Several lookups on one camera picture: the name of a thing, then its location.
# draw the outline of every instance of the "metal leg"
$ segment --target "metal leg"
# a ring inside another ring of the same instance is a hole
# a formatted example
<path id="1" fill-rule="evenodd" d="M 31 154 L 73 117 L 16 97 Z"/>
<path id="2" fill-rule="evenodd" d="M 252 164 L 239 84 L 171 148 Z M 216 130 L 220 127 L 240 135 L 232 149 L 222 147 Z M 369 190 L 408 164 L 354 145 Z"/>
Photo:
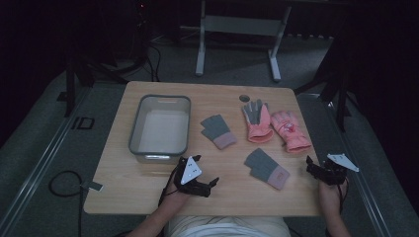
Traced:
<path id="1" fill-rule="evenodd" d="M 74 58 L 71 52 L 67 53 L 66 65 L 66 102 L 67 108 L 65 110 L 65 117 L 68 118 L 74 109 L 75 105 L 75 85 L 74 85 Z"/>
<path id="2" fill-rule="evenodd" d="M 197 76 L 204 75 L 204 64 L 206 60 L 206 1 L 201 1 L 201 28 L 200 28 L 200 48 L 198 49 Z"/>
<path id="3" fill-rule="evenodd" d="M 281 40 L 284 36 L 284 30 L 287 25 L 287 20 L 290 16 L 291 8 L 292 7 L 287 7 L 284 13 L 283 19 L 278 28 L 277 40 L 275 41 L 275 45 L 272 49 L 268 50 L 269 61 L 271 63 L 272 76 L 275 81 L 281 80 L 280 68 L 278 66 L 278 61 L 277 61 L 277 53 L 278 53 L 278 48 L 280 47 L 280 44 L 281 44 Z"/>
<path id="4" fill-rule="evenodd" d="M 339 128 L 342 131 L 345 131 L 345 108 L 346 108 L 346 97 L 348 92 L 348 82 L 349 82 L 349 73 L 345 72 L 342 76 L 340 88 L 339 88 L 339 100 L 338 100 L 338 109 L 336 113 L 336 122 L 338 123 Z"/>

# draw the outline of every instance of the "person's hand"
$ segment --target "person's hand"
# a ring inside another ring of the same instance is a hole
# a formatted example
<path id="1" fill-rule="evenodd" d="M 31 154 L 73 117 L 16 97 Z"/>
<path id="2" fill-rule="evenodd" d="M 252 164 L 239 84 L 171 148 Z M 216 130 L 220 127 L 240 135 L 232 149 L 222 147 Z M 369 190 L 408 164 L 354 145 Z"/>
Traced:
<path id="1" fill-rule="evenodd" d="M 176 174 L 173 175 L 172 179 L 170 180 L 169 186 L 166 190 L 164 199 L 162 201 L 162 204 L 172 206 L 176 210 L 180 210 L 182 206 L 185 205 L 185 203 L 188 201 L 190 195 L 181 193 L 176 187 L 176 185 L 173 183 L 174 177 Z"/>
<path id="2" fill-rule="evenodd" d="M 346 196 L 348 187 L 348 180 L 340 185 L 342 191 L 342 198 Z M 318 196 L 320 201 L 320 208 L 323 215 L 327 217 L 340 215 L 341 197 L 336 185 L 328 186 L 326 183 L 318 182 Z"/>

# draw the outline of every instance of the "small white object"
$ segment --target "small white object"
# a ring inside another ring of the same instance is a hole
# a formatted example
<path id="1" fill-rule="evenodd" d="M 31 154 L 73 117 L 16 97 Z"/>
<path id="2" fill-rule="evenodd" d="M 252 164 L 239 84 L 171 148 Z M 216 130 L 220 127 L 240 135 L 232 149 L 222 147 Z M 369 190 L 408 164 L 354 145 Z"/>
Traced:
<path id="1" fill-rule="evenodd" d="M 333 162 L 335 162 L 338 165 L 341 165 L 343 167 L 346 167 L 350 170 L 353 170 L 355 172 L 359 172 L 360 169 L 358 167 L 356 167 L 349 159 L 348 157 L 346 157 L 345 154 L 336 154 L 336 155 L 331 155 L 328 154 L 327 158 L 331 159 Z"/>
<path id="2" fill-rule="evenodd" d="M 203 171 L 200 169 L 200 167 L 198 167 L 194 158 L 190 156 L 188 158 L 188 162 L 186 163 L 186 168 L 182 176 L 181 185 L 185 185 L 186 183 L 192 181 L 194 178 L 199 176 L 202 172 Z"/>

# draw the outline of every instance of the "desk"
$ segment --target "desk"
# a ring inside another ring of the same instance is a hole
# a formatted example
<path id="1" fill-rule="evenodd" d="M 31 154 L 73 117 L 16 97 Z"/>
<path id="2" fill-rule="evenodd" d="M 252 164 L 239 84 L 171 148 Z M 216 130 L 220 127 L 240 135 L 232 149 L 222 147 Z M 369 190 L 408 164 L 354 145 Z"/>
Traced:
<path id="1" fill-rule="evenodd" d="M 275 134 L 267 143 L 247 141 L 247 126 L 240 95 L 269 104 L 271 113 L 293 111 L 307 134 L 295 95 L 290 89 L 269 87 L 220 86 L 182 83 L 129 82 L 111 128 L 94 181 L 104 185 L 101 192 L 87 195 L 84 209 L 97 214 L 149 214 L 156 207 L 174 165 L 138 163 L 128 150 L 128 141 L 141 97 L 146 94 L 185 95 L 192 101 L 190 138 L 184 156 L 202 155 L 198 165 L 203 174 L 198 181 L 208 183 L 219 177 L 209 197 L 192 197 L 182 215 L 318 215 L 317 181 L 305 171 L 305 157 L 317 161 L 314 149 L 300 154 L 287 153 Z M 218 150 L 206 139 L 200 122 L 220 114 L 237 143 Z M 243 163 L 256 148 L 286 168 L 291 176 L 285 187 L 275 190 L 251 177 Z"/>

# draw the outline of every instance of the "gray carpet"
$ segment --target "gray carpet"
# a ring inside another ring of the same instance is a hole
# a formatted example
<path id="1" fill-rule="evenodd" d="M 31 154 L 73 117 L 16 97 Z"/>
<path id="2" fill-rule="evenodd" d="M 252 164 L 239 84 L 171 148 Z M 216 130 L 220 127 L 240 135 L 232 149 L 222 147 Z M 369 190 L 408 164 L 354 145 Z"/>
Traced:
<path id="1" fill-rule="evenodd" d="M 196 77 L 196 38 L 184 39 L 180 45 L 156 39 L 153 45 L 161 53 L 158 75 L 162 82 L 295 89 L 313 78 L 330 42 L 323 39 L 285 38 L 278 55 L 283 76 L 280 83 L 271 79 L 267 52 L 263 46 L 250 48 L 235 43 L 209 41 L 205 74 Z M 149 56 L 155 69 L 157 51 L 151 48 Z M 144 65 L 125 77 L 128 80 L 148 81 L 149 72 L 150 67 Z M 32 198 L 23 206 L 21 215 L 18 214 L 16 222 L 5 236 L 77 235 L 79 197 L 56 197 L 48 190 L 48 182 L 64 170 L 77 172 L 83 180 L 91 180 L 94 176 L 125 88 L 101 75 L 97 77 L 98 82 L 85 93 L 80 106 L 70 118 L 63 118 L 65 105 L 55 100 L 65 85 L 64 74 L 57 77 L 3 146 L 0 158 L 2 218 L 6 216 L 25 179 L 48 149 L 55 133 L 67 124 L 65 135 L 53 151 L 50 164 Z M 327 153 L 344 152 L 361 168 L 361 174 L 351 173 L 349 176 L 352 182 L 343 211 L 353 235 L 417 236 L 418 217 L 398 184 L 368 122 L 354 107 L 348 105 L 352 116 L 345 118 L 347 132 L 340 132 L 333 120 L 333 110 L 311 95 L 320 91 L 321 85 L 299 95 L 297 99 L 317 156 L 324 159 Z M 90 130 L 71 129 L 76 118 L 95 119 L 95 124 Z M 64 175 L 57 180 L 56 188 L 66 193 L 77 192 L 77 180 L 73 176 Z M 378 211 L 371 212 L 372 207 Z M 82 234 L 115 236 L 134 228 L 143 218 L 140 215 L 83 213 Z M 321 217 L 287 217 L 286 223 L 302 236 L 324 236 L 325 225 Z"/>

